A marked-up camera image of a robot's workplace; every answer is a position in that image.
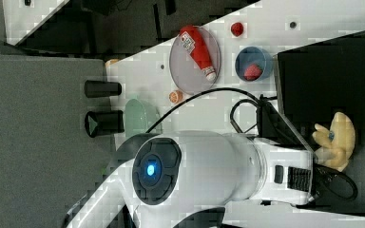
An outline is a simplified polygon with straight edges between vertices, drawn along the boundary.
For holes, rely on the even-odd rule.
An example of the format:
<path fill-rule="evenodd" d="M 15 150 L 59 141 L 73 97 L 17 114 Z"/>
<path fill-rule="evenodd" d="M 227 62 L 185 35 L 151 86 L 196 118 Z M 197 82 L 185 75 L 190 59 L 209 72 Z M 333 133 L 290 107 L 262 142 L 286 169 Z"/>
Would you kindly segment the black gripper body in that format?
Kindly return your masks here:
<path fill-rule="evenodd" d="M 325 186 L 324 172 L 321 170 L 321 165 L 313 163 L 313 180 L 311 194 L 314 199 L 319 199 L 327 192 Z"/>

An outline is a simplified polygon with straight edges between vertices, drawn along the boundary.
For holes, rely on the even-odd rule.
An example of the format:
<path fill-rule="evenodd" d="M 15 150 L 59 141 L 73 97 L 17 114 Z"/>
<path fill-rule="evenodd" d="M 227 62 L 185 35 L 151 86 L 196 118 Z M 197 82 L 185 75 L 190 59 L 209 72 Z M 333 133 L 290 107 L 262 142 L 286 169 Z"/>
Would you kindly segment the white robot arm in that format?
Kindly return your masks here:
<path fill-rule="evenodd" d="M 107 228 L 126 208 L 137 228 L 219 228 L 231 201 L 305 205 L 315 154 L 244 134 L 180 131 L 144 141 L 92 193 L 66 228 Z"/>

